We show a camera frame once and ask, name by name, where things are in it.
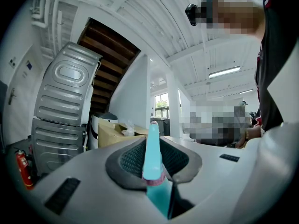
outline person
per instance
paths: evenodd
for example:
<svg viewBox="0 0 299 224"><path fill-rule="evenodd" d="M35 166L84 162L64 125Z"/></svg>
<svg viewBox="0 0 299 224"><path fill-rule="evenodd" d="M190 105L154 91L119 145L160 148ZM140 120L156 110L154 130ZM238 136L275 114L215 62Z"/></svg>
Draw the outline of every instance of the person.
<svg viewBox="0 0 299 224"><path fill-rule="evenodd" d="M280 1L272 0L203 0L195 13L196 21L206 23L207 27L217 25L230 34L251 35L261 42L255 75L260 101L256 124L241 132L236 148L244 147L248 140L261 137L283 122L267 88L289 57L296 36L289 20L275 9L279 5Z"/></svg>

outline wooden staircase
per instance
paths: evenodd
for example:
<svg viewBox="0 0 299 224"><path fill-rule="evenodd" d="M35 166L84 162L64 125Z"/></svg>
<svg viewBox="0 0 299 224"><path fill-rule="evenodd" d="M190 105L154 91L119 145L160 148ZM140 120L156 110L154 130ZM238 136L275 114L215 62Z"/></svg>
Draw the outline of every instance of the wooden staircase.
<svg viewBox="0 0 299 224"><path fill-rule="evenodd" d="M113 92L140 50L94 19L89 20L78 43L103 56L95 75L90 114L107 112Z"/></svg>

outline cardboard box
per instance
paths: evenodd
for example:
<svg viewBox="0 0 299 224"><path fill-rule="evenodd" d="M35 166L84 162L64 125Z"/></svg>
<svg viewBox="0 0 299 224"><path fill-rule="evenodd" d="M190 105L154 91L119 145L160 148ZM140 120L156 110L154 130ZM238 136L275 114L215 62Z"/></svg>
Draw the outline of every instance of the cardboard box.
<svg viewBox="0 0 299 224"><path fill-rule="evenodd" d="M135 136L124 136L121 132L126 130L125 124L113 124L106 120L99 118L98 122L98 146L106 147L121 141L138 139L145 137L148 134L147 129L143 129L139 126L135 126Z"/></svg>

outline red fire extinguisher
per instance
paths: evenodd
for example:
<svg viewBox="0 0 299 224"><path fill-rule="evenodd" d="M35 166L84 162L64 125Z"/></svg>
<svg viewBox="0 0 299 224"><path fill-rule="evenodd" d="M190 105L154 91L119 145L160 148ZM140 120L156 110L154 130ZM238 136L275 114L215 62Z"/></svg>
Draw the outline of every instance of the red fire extinguisher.
<svg viewBox="0 0 299 224"><path fill-rule="evenodd" d="M28 167L28 162L26 160L26 153L23 150L16 151L16 159L19 167L19 172L22 176L24 184L28 190L33 189L33 182L30 176L30 170Z"/></svg>

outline door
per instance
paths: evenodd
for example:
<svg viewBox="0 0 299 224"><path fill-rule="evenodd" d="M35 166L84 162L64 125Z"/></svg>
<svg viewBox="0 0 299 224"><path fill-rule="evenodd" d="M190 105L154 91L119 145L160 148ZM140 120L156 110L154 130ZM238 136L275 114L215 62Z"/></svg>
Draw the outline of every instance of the door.
<svg viewBox="0 0 299 224"><path fill-rule="evenodd" d="M10 82L3 113L5 145L27 139L31 134L34 106L42 80L42 65L35 57L31 47Z"/></svg>

